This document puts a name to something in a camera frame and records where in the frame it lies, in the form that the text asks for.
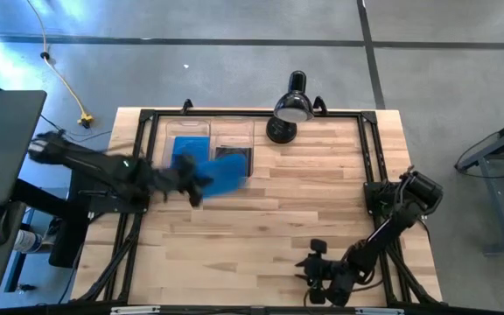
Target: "wooden table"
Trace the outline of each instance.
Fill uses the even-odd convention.
[[[110,147],[122,149],[114,153],[131,153],[139,111],[118,109]],[[388,176],[394,180],[410,165],[400,115],[396,110],[376,113]],[[161,165],[165,125],[171,119],[177,118],[160,118],[156,166]],[[167,204],[161,203],[161,196],[153,197],[143,217],[130,304],[302,305],[307,286],[293,276],[301,272],[294,264],[309,253],[310,239],[328,241],[326,258],[340,259],[347,247],[374,231],[361,188],[366,178],[354,119],[316,118],[300,123],[295,140],[285,145],[267,138],[267,118],[251,119],[254,170],[246,188],[206,199],[198,210],[192,210],[182,196],[173,194]],[[370,135],[367,128],[373,153]],[[106,214],[89,227],[72,298],[85,293],[109,262],[118,217]],[[415,225],[405,231],[401,244],[406,264],[440,300],[424,229]],[[390,272],[400,297],[396,269],[391,266]],[[377,267],[374,280],[380,278]],[[116,294],[120,282],[118,278]],[[348,306],[385,304],[379,286],[354,293]]]

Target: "white cable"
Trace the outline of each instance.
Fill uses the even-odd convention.
[[[38,21],[40,22],[40,29],[42,30],[42,39],[44,40],[44,53],[48,53],[48,45],[46,43],[46,29],[44,28],[44,23],[42,23],[42,18],[40,17],[39,13],[36,11],[34,8],[34,5],[32,5],[31,0],[26,0],[26,2],[31,6],[32,10],[34,11],[34,14],[36,14],[36,18],[38,18]],[[77,94],[73,91],[73,89],[69,86],[69,83],[67,83],[66,79],[61,75],[56,68],[48,62],[47,58],[42,58],[44,62],[58,75],[58,77],[61,79],[63,82],[63,85],[66,86],[67,90],[69,93],[72,95],[72,97],[77,101],[77,105],[79,105],[79,109],[81,112],[81,116],[87,116],[87,112],[85,111],[85,108],[81,104],[81,100],[79,100],[79,97],[77,97]]]

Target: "yellow cable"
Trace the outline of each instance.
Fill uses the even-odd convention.
[[[38,18],[38,22],[40,23],[40,29],[42,30],[42,39],[44,40],[44,53],[48,54],[48,46],[47,46],[47,43],[46,43],[46,29],[44,28],[44,23],[42,23],[42,18],[40,17],[39,13],[36,11],[36,9],[34,8],[34,5],[32,5],[31,3],[31,0],[26,0],[26,2],[31,6],[32,10],[34,11],[34,14],[36,14],[36,18]],[[69,93],[72,95],[72,97],[77,101],[77,105],[79,105],[79,109],[80,109],[80,120],[78,121],[78,123],[81,123],[81,121],[84,119],[86,121],[88,121],[89,123],[91,123],[93,121],[93,117],[89,114],[87,114],[87,111],[85,110],[85,108],[83,107],[82,103],[81,103],[81,100],[79,100],[79,97],[77,97],[77,94],[73,91],[73,89],[69,86],[69,84],[67,83],[66,79],[63,77],[63,75],[61,75],[58,70],[56,70],[56,68],[50,64],[48,62],[48,59],[45,58],[45,57],[42,57],[42,59],[44,60],[44,62],[50,67],[50,69],[52,69],[56,75],[58,75],[59,79],[61,80],[61,82],[63,82],[63,85],[66,86],[67,90],[69,91]]]

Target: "gray floor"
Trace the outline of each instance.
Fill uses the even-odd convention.
[[[33,2],[53,35],[363,39],[354,0]],[[503,0],[365,4],[374,40],[504,43]],[[0,0],[1,33],[39,36],[25,1]],[[41,50],[36,43],[0,43],[0,87],[46,90],[44,114],[85,133],[76,126],[74,100],[39,58]],[[308,75],[307,92],[324,96],[332,109],[375,108],[362,47],[75,44],[51,45],[50,53],[95,116],[95,134],[111,128],[119,106],[179,106],[191,98],[196,106],[271,107],[296,69]],[[504,126],[504,50],[376,49],[375,56],[386,108],[401,111],[413,164],[445,188],[429,219],[444,300],[504,310],[504,255],[481,254],[499,240],[485,185],[452,168],[465,148]],[[40,122],[38,131],[50,128]],[[102,136],[84,144],[101,149],[107,142]],[[21,177],[38,186],[68,185],[67,170],[29,161]],[[46,303],[55,303],[61,290],[53,294]]]

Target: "lamp base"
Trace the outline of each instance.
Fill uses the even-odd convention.
[[[277,117],[271,117],[266,126],[266,134],[269,140],[276,144],[288,144],[297,135],[297,124],[284,122]]]

